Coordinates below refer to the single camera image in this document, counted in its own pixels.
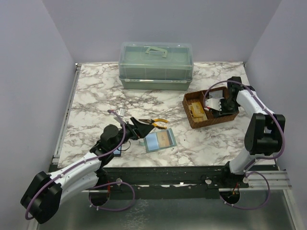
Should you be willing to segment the gold credit card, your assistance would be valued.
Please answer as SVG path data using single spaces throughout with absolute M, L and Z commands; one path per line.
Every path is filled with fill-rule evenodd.
M 157 135 L 158 145 L 160 148 L 166 148 L 173 144 L 168 130 L 164 131 L 162 130 L 161 132 L 157 132 L 156 135 Z

